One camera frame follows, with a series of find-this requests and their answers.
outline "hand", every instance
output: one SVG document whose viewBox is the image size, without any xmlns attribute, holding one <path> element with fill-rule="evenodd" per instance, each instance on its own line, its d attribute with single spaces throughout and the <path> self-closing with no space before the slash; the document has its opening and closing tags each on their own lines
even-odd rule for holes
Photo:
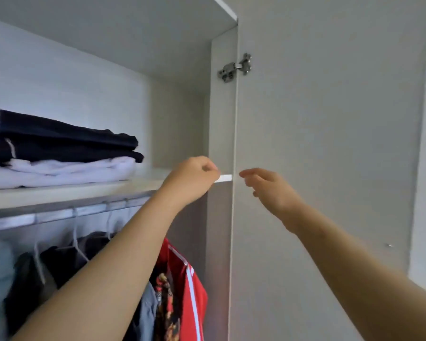
<svg viewBox="0 0 426 341">
<path fill-rule="evenodd" d="M 181 210 L 204 195 L 220 176 L 209 158 L 193 157 L 172 170 L 159 190 Z"/>
<path fill-rule="evenodd" d="M 255 168 L 240 172 L 253 195 L 291 232 L 299 223 L 300 211 L 305 205 L 297 192 L 276 172 Z"/>
</svg>

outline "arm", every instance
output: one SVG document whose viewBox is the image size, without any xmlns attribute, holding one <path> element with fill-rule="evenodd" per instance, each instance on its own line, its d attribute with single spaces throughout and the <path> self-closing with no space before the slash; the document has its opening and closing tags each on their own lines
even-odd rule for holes
<svg viewBox="0 0 426 341">
<path fill-rule="evenodd" d="M 206 157 L 184 161 L 123 230 L 41 306 L 13 341 L 121 341 L 174 217 L 219 178 Z"/>
<path fill-rule="evenodd" d="M 366 341 L 426 341 L 426 291 L 387 268 L 330 219 L 307 206 L 284 179 L 240 173 L 254 196 L 303 243 Z"/>
</svg>

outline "folded white shirt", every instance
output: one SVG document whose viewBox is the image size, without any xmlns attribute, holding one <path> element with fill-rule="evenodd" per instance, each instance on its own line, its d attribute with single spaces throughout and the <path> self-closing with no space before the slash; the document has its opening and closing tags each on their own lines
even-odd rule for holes
<svg viewBox="0 0 426 341">
<path fill-rule="evenodd" d="M 12 159 L 0 167 L 0 189 L 42 187 L 131 179 L 136 170 L 134 158 L 118 157 L 91 163 L 64 163 L 57 160 Z"/>
</svg>

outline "stack of folded clothes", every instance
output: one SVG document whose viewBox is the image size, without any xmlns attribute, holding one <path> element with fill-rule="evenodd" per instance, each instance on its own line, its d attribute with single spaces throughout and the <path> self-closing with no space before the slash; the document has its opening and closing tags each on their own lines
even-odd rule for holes
<svg viewBox="0 0 426 341">
<path fill-rule="evenodd" d="M 135 136 L 0 109 L 0 189 L 130 179 Z"/>
</svg>

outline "cabinet hinge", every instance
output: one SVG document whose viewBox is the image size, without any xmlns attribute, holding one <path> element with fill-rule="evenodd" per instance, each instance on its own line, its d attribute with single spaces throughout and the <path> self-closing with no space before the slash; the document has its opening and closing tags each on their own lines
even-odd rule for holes
<svg viewBox="0 0 426 341">
<path fill-rule="evenodd" d="M 251 71 L 251 55 L 246 53 L 243 55 L 243 59 L 239 63 L 231 62 L 224 66 L 217 75 L 224 80 L 225 83 L 232 81 L 238 70 L 243 72 L 243 75 L 248 74 Z"/>
</svg>

